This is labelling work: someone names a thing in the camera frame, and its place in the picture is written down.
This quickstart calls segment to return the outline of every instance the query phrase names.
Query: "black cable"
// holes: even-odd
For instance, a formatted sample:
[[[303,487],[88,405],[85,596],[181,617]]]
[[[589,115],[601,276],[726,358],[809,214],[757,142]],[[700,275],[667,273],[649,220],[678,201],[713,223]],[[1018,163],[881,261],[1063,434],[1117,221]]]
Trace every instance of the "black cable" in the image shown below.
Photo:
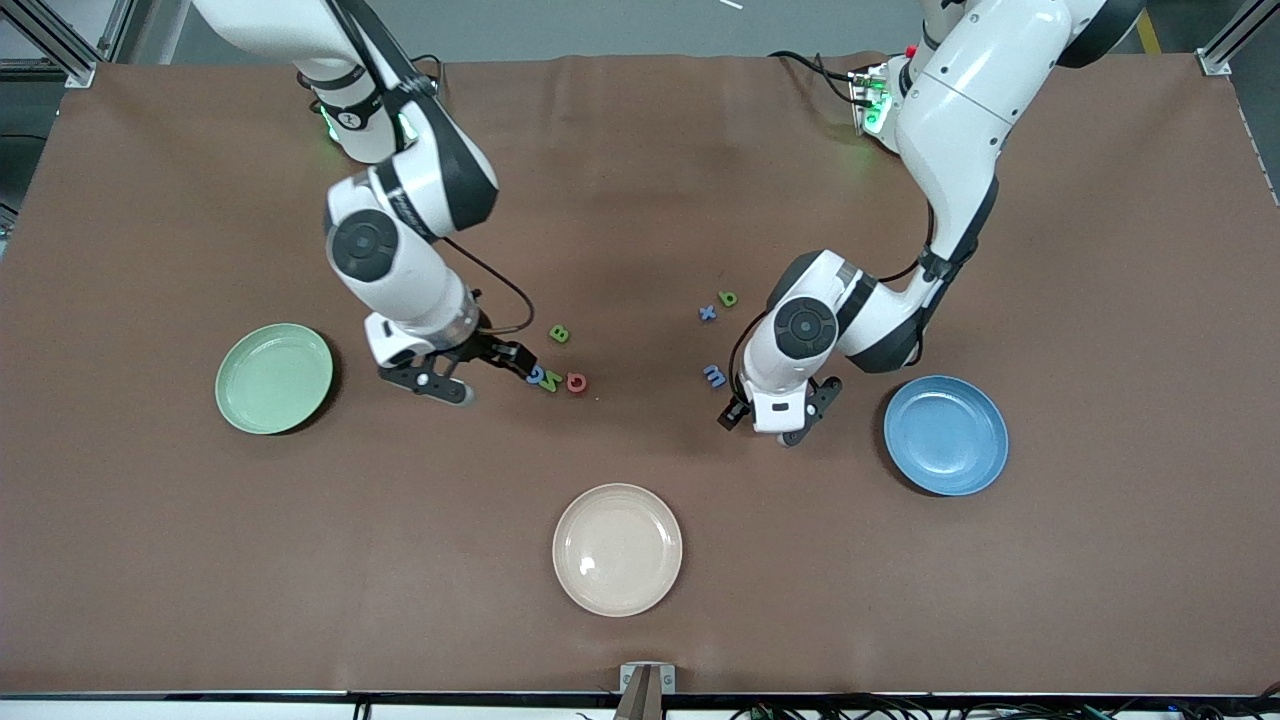
[[[933,217],[933,205],[929,204],[929,202],[925,202],[924,205],[929,209],[929,227],[924,231],[924,246],[928,247],[928,246],[933,245],[933,223],[934,223],[934,217]],[[908,275],[908,273],[910,273],[911,270],[914,270],[919,264],[920,264],[920,260],[919,260],[919,258],[916,258],[915,260],[911,260],[911,264],[908,265],[902,272],[893,273],[892,275],[890,275],[887,278],[879,278],[879,282],[882,282],[882,283],[891,283],[891,282],[893,282],[896,279],[905,278]]]
[[[838,87],[836,87],[836,81],[831,79],[831,74],[832,73],[828,72],[827,67],[822,64],[822,54],[814,55],[813,56],[813,61],[818,64],[818,70],[819,70],[819,73],[822,73],[822,79],[827,81],[827,87],[829,87],[831,91],[836,94],[836,97],[840,97],[845,102],[849,102],[850,105],[856,105],[859,108],[870,108],[872,106],[872,101],[870,100],[859,100],[858,97],[852,97],[850,95],[845,95],[844,92],[840,91]]]
[[[755,319],[748,323],[746,329],[742,331],[742,334],[737,336],[737,341],[733,343],[733,350],[730,350],[728,352],[728,378],[730,378],[728,389],[733,392],[733,398],[741,402],[742,405],[750,405],[750,404],[746,401],[746,397],[742,396],[742,383],[739,382],[737,373],[733,370],[733,366],[737,364],[737,348],[742,347],[742,341],[746,340],[746,336],[750,334],[751,329],[755,328],[755,325],[758,325],[760,320],[763,320],[764,316],[768,314],[769,310],[765,309],[759,315],[756,315]]]
[[[364,710],[365,714],[361,715],[360,711]],[[374,703],[369,702],[367,697],[356,700],[356,708],[351,714],[351,720],[369,720],[374,716]]]
[[[471,260],[476,265],[480,265],[480,268],[483,268],[486,273],[489,273],[494,278],[498,278],[498,281],[500,281],[504,286],[509,287],[512,290],[512,292],[515,292],[516,295],[518,295],[520,299],[525,301],[525,307],[527,309],[529,314],[525,316],[525,320],[522,323],[520,323],[518,325],[508,325],[506,328],[488,328],[488,329],[481,329],[481,331],[479,331],[481,334],[490,334],[490,336],[492,334],[511,334],[511,333],[515,333],[515,332],[520,332],[520,331],[527,328],[529,325],[534,324],[534,315],[536,314],[536,309],[534,307],[534,301],[532,301],[531,297],[529,297],[529,293],[526,293],[524,290],[520,290],[518,284],[516,284],[516,283],[511,282],[509,279],[507,279],[507,275],[503,275],[498,270],[494,270],[493,266],[490,266],[488,263],[485,263],[484,260],[476,258],[466,247],[462,247],[461,245],[458,245],[457,242],[454,242],[453,238],[451,238],[451,237],[442,237],[440,240],[443,240],[444,242],[449,243],[449,247],[452,247],[452,249],[457,250],[458,252],[461,252],[467,260]]]
[[[849,74],[847,73],[836,73],[836,72],[828,70],[824,67],[814,64],[812,60],[809,60],[804,55],[800,55],[799,53],[792,53],[790,50],[778,50],[777,53],[769,53],[769,58],[786,58],[787,60],[795,60],[796,63],[800,63],[801,65],[809,68],[810,70],[813,70],[815,73],[823,73],[823,74],[826,74],[831,79],[849,81]],[[849,72],[850,73],[861,73],[861,72],[869,70],[870,68],[874,68],[879,63],[872,63],[870,65],[863,65],[860,68],[854,68],[854,69],[851,69]]]

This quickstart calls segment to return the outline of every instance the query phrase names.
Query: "green light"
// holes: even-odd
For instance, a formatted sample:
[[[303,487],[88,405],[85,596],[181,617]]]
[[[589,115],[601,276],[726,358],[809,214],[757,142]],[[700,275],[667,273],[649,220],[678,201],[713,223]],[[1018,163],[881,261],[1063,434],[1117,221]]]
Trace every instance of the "green light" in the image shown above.
[[[329,140],[338,142],[338,131],[333,129],[333,120],[329,119],[329,111],[320,106],[320,117],[324,118],[325,127],[329,128]]]
[[[407,145],[417,140],[417,131],[413,129],[413,126],[408,124],[408,120],[404,119],[404,115],[401,115],[399,119],[401,119],[401,129],[404,131],[404,143]]]
[[[867,120],[863,123],[863,128],[867,132],[879,132],[884,128],[884,120],[888,119],[888,109],[893,106],[893,96],[888,92],[882,92],[876,104],[867,110]]]
[[[324,105],[320,106],[320,117],[324,118],[324,124],[326,128],[329,128],[329,140],[339,142],[338,131],[334,129],[333,120],[329,118],[329,111],[324,109]],[[415,140],[417,140],[417,131],[413,129],[413,126],[408,124],[408,120],[404,118],[404,115],[397,115],[397,117],[399,118],[401,122],[401,129],[404,132],[404,143],[408,145]]]

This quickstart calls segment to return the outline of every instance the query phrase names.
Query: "plate rim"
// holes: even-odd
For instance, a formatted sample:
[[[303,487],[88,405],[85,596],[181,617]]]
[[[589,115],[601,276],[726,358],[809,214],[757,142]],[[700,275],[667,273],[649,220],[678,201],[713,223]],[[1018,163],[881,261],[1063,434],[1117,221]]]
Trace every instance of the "plate rim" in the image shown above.
[[[628,612],[608,612],[595,607],[588,607],[588,605],[582,600],[580,600],[579,596],[573,591],[571,591],[568,584],[564,582],[564,568],[559,560],[558,550],[561,544],[561,537],[562,533],[567,532],[564,524],[566,519],[576,507],[590,500],[593,495],[603,493],[608,489],[626,489],[628,492],[637,492],[643,497],[657,501],[658,506],[662,507],[662,510],[667,514],[667,518],[671,519],[671,528],[668,528],[668,532],[676,539],[675,542],[676,566],[671,573],[671,579],[664,583],[662,592],[658,593],[658,596],[653,600],[653,602],[645,605],[644,607],[640,607],[639,610]],[[588,488],[586,491],[582,491],[577,497],[572,500],[572,502],[570,502],[564,507],[564,511],[561,512],[559,520],[556,523],[556,532],[552,533],[552,568],[554,569],[556,580],[559,583],[561,589],[564,591],[564,594],[567,594],[570,600],[573,601],[575,605],[577,605],[582,610],[586,610],[588,612],[591,612],[593,615],[599,615],[602,618],[632,618],[635,615],[640,615],[643,612],[653,610],[659,602],[666,600],[667,594],[671,593],[671,588],[676,587],[676,580],[680,578],[680,570],[684,568],[684,564],[685,564],[685,536],[680,529],[680,520],[676,519],[676,514],[671,510],[671,506],[667,505],[667,502],[658,496],[658,493],[653,492],[649,488],[644,488],[632,483],[604,483],[600,486],[595,486],[593,488]]]
[[[1000,452],[998,462],[995,464],[995,471],[991,474],[991,477],[987,478],[979,487],[977,487],[974,489],[965,491],[965,492],[955,492],[955,491],[936,489],[933,487],[925,486],[922,480],[919,480],[918,478],[913,477],[911,473],[908,471],[908,469],[902,464],[902,459],[899,457],[899,454],[893,451],[893,443],[890,442],[890,437],[891,437],[891,433],[890,433],[890,418],[895,416],[895,411],[897,411],[899,414],[901,414],[901,410],[906,406],[908,400],[910,397],[914,397],[914,393],[909,392],[909,389],[913,386],[925,384],[925,383],[928,383],[931,380],[932,382],[941,382],[943,384],[946,384],[946,383],[955,383],[955,384],[959,384],[961,387],[965,387],[965,388],[975,392],[983,400],[986,400],[986,405],[991,409],[992,413],[995,413],[995,418],[993,419],[989,415],[987,418],[988,418],[988,421],[992,421],[992,429],[996,432],[996,439],[1001,441],[1001,438],[1002,438],[1002,441],[1000,442],[1000,446],[1001,446],[1000,450],[1001,450],[1001,452]],[[975,409],[975,407],[972,407],[972,406],[970,406],[970,409],[978,411],[979,415],[986,415],[986,413],[982,413],[980,409]],[[931,374],[931,375],[922,375],[919,378],[915,378],[913,380],[908,380],[906,383],[904,383],[902,387],[897,388],[897,391],[893,393],[893,397],[890,398],[888,406],[884,409],[884,419],[883,419],[883,421],[881,424],[881,429],[884,433],[884,447],[886,447],[886,450],[888,450],[890,457],[893,460],[893,465],[897,466],[899,471],[902,473],[904,475],[906,475],[906,479],[911,480],[916,487],[924,489],[925,492],[931,492],[933,495],[940,495],[940,496],[943,496],[943,497],[965,497],[965,496],[969,496],[969,495],[979,493],[979,492],[987,489],[988,487],[991,487],[991,484],[995,483],[997,478],[1000,478],[1000,474],[1005,471],[1005,465],[1009,462],[1009,445],[1010,445],[1010,441],[1009,441],[1009,425],[1007,425],[1007,423],[1005,423],[1005,416],[1000,411],[1000,406],[996,405],[996,401],[992,400],[991,396],[987,395],[980,387],[978,387],[978,386],[975,386],[975,384],[973,384],[969,380],[965,380],[963,378],[957,378],[955,375],[945,375],[945,374],[941,374],[941,373],[934,373],[934,374]]]
[[[233,355],[236,355],[243,346],[250,345],[251,341],[253,341],[256,336],[266,334],[266,333],[269,333],[271,331],[282,331],[282,329],[302,331],[302,334],[310,336],[311,338],[319,341],[320,347],[323,348],[323,357],[324,357],[324,363],[325,363],[325,379],[324,379],[324,383],[323,383],[324,384],[324,392],[319,393],[319,398],[315,401],[315,405],[307,410],[306,415],[303,415],[301,420],[298,420],[297,423],[293,423],[292,425],[289,425],[287,428],[280,428],[278,430],[273,430],[273,429],[256,429],[256,428],[246,427],[241,421],[241,418],[237,414],[233,414],[233,413],[230,413],[228,410],[228,406],[227,406],[225,400],[223,397],[225,395],[225,392],[224,392],[224,389],[225,389],[224,378],[225,378],[225,374],[227,374],[227,370],[228,370],[227,364],[228,364],[228,361],[230,361],[230,359],[232,359]],[[241,432],[244,432],[244,433],[248,433],[248,434],[255,434],[255,436],[278,434],[278,433],[283,433],[283,432],[291,430],[291,429],[301,425],[308,418],[311,418],[311,415],[315,414],[315,411],[320,407],[320,405],[324,404],[324,398],[329,395],[329,389],[333,387],[333,375],[334,375],[333,348],[329,347],[329,343],[324,340],[324,336],[321,336],[316,331],[314,331],[314,329],[311,329],[311,328],[308,328],[306,325],[298,324],[298,323],[271,323],[269,325],[262,325],[260,328],[250,331],[247,334],[244,334],[244,337],[242,337],[238,341],[236,341],[236,345],[233,345],[232,348],[227,351],[227,355],[223,356],[223,361],[218,364],[218,374],[214,375],[214,404],[218,405],[218,411],[221,414],[223,419],[227,420],[227,423],[230,424],[233,428],[236,428],[236,429],[238,429]]]

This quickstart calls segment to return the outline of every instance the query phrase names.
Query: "white robotic arm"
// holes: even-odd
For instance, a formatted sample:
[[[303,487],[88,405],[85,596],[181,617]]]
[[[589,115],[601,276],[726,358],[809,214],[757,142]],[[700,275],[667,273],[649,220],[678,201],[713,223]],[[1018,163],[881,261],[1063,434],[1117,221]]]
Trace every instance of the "white robotic arm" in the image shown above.
[[[1132,28],[1140,0],[922,0],[924,42],[855,78],[870,108],[858,118],[899,152],[936,213],[906,288],[895,291],[831,250],[797,258],[746,343],[735,400],[721,415],[792,446],[840,391],[814,373],[838,351],[859,369],[914,363],[947,287],[978,247],[998,191],[1005,138],[1056,64],[1079,67]],[[937,33],[946,33],[934,42]]]
[[[374,164],[329,190],[325,232],[334,272],[372,310],[365,334],[379,374],[467,405],[471,388],[452,377],[460,363],[532,373],[532,354],[488,332],[479,292],[431,247],[489,217],[498,197],[493,167],[365,0],[195,4],[229,42],[292,61],[343,150]]]

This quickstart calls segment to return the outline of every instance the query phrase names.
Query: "beige plate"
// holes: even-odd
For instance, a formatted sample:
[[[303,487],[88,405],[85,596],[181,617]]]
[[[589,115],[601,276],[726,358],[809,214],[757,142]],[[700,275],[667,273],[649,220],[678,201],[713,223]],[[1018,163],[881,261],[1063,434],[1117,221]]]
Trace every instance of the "beige plate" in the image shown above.
[[[552,544],[556,577],[573,602],[605,618],[649,610],[680,574],[684,542],[657,495],[613,483],[577,496]]]

